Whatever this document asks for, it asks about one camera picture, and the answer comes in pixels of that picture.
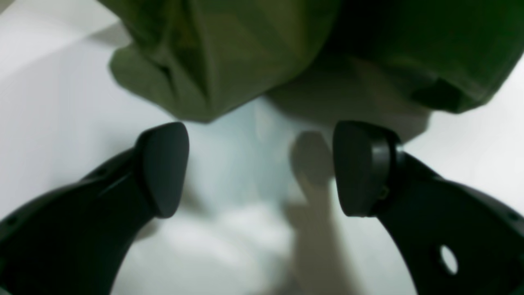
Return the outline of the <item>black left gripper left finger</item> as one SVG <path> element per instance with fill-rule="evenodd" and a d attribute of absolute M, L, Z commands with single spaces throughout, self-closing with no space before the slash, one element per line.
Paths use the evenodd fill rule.
<path fill-rule="evenodd" d="M 189 149 L 183 123 L 148 129 L 80 181 L 6 216 L 2 295 L 109 295 L 140 230 L 176 212 Z"/>

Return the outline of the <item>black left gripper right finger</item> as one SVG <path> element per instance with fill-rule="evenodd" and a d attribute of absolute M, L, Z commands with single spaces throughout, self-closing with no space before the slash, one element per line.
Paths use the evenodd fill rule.
<path fill-rule="evenodd" d="M 420 295 L 522 295 L 523 216 L 449 181 L 404 151 L 397 134 L 340 121 L 332 140 L 339 203 L 376 217 Z"/>

